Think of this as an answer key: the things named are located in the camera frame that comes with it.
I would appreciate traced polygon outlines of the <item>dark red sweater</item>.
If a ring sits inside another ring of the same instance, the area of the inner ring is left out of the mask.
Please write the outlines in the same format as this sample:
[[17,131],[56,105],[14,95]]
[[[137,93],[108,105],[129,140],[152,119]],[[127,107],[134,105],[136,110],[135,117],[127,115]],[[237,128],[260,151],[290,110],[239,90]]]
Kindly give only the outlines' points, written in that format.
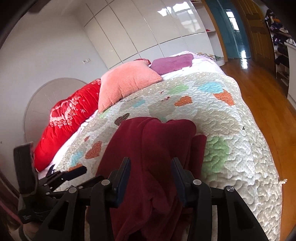
[[171,161],[201,175],[207,138],[190,120],[138,117],[123,121],[102,156],[97,174],[108,177],[124,158],[130,176],[123,202],[110,210],[115,240],[181,240],[192,209],[180,201]]

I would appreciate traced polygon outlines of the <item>heart patterned quilt bedspread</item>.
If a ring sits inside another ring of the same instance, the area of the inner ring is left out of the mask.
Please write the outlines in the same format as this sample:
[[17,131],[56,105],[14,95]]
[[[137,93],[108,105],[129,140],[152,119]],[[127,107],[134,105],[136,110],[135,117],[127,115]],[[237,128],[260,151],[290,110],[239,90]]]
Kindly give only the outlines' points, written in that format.
[[233,186],[269,240],[280,239],[282,188],[268,144],[243,101],[237,82],[211,72],[166,78],[98,113],[61,156],[58,171],[79,164],[86,174],[60,186],[65,190],[96,174],[119,125],[129,118],[191,120],[207,138],[202,180],[211,187]]

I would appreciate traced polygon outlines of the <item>round grey headboard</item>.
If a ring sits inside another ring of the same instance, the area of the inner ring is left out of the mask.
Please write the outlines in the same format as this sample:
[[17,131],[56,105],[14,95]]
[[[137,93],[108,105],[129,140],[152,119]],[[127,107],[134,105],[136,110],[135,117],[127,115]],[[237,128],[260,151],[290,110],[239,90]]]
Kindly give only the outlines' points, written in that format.
[[86,83],[75,78],[57,78],[42,85],[31,97],[23,118],[25,142],[38,143],[49,124],[52,107]]

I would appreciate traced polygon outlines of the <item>red embroidered bolster pillow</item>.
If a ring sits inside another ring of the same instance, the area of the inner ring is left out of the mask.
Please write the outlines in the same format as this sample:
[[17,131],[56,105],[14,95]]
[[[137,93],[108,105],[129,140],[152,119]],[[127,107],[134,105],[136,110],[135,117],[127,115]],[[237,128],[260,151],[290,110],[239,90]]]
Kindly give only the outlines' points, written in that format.
[[101,80],[96,79],[52,107],[49,124],[34,151],[39,172],[49,166],[62,145],[97,111],[100,87]]

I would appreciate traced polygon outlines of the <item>pink checked pillow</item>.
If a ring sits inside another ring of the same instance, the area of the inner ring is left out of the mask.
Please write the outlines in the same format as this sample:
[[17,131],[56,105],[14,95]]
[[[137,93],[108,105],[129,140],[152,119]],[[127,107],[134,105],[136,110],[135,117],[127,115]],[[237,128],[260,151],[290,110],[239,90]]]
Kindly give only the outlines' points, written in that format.
[[102,113],[119,100],[162,81],[149,67],[149,61],[138,59],[119,65],[101,77],[98,112]]

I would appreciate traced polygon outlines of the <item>purple cushion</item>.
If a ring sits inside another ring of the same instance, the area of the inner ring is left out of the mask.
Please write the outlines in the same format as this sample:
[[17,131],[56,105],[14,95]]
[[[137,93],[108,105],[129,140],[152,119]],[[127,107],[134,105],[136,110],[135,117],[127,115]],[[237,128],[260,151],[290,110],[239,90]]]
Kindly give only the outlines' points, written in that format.
[[185,67],[191,67],[193,59],[194,56],[192,54],[182,54],[173,57],[159,58],[152,62],[150,68],[159,75],[164,75],[181,70]]

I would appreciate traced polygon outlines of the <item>white bed sheet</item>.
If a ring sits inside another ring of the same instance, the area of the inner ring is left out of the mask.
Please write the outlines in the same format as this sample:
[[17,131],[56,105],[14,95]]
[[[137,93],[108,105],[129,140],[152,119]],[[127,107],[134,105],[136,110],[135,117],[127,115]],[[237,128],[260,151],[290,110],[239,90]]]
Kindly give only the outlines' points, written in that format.
[[[190,51],[183,51],[183,52],[180,52],[180,53],[175,54],[173,56],[178,56],[178,55],[182,55],[182,54],[192,54],[194,56],[194,59],[192,61],[192,66],[185,67],[185,68],[182,68],[181,70],[161,75],[162,80],[167,80],[167,79],[174,78],[174,77],[180,77],[180,76],[184,76],[184,75],[187,75],[190,73],[196,73],[196,72],[213,72],[213,73],[222,73],[223,72],[222,69],[215,63],[215,61],[212,59],[211,56],[208,56],[203,53],[193,53]],[[93,115],[89,119],[87,119],[83,124],[81,124],[78,131],[76,131],[72,135],[72,137],[70,137],[69,140],[67,140],[66,143],[64,145],[62,145],[62,147],[55,154],[52,162],[49,164],[49,166],[46,169],[44,169],[41,172],[39,172],[37,170],[39,178],[44,178],[51,166],[58,165],[60,163],[63,155],[69,149],[70,145],[74,142],[74,140],[77,138],[79,133],[81,133],[82,130],[86,127],[86,125],[91,120],[93,120],[93,118],[95,117],[95,115],[97,113],[98,113],[98,109],[97,109],[97,111],[95,111],[95,113],[93,113]]]

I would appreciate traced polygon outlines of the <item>white glossy wardrobe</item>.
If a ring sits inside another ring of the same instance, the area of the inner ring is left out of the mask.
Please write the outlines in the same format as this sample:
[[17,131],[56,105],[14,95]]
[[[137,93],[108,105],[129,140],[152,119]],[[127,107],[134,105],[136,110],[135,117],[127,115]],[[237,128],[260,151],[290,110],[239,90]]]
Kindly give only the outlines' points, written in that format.
[[209,54],[218,66],[225,64],[202,1],[83,1],[76,14],[107,69],[182,51]]

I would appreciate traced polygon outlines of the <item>wooden door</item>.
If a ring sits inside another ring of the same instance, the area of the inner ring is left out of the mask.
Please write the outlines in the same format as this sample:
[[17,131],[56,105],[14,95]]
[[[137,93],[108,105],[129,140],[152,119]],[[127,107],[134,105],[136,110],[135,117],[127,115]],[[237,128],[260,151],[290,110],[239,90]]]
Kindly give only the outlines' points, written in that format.
[[250,0],[233,0],[246,30],[252,59],[271,73],[275,73],[275,53],[270,32],[259,6]]

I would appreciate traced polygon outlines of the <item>white shelf unit with clutter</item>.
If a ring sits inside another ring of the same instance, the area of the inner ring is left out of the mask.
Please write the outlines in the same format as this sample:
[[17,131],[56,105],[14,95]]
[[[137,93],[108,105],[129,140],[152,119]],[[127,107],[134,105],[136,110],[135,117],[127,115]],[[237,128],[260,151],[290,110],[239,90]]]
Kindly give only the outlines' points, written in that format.
[[287,87],[287,99],[295,106],[295,41],[272,10],[266,11],[264,20],[273,40],[276,78]]

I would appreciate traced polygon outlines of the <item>teal glass door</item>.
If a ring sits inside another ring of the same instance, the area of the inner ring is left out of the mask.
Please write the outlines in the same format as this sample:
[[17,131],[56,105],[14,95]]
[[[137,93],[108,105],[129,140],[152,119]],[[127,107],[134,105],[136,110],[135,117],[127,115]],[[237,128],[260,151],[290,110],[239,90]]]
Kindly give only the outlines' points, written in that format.
[[232,1],[206,1],[219,28],[229,59],[251,58],[250,46],[241,16]]

